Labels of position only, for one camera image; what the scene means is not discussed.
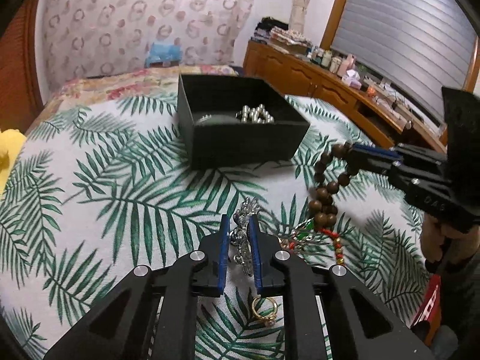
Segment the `person's right hand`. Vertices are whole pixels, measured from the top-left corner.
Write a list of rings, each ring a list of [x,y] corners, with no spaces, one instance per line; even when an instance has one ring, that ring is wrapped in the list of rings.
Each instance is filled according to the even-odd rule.
[[[459,263],[471,258],[479,250],[479,226],[473,226],[468,233],[462,233],[425,214],[421,231],[421,252],[427,261],[434,263],[443,258],[442,246],[446,239],[451,239],[447,260]]]

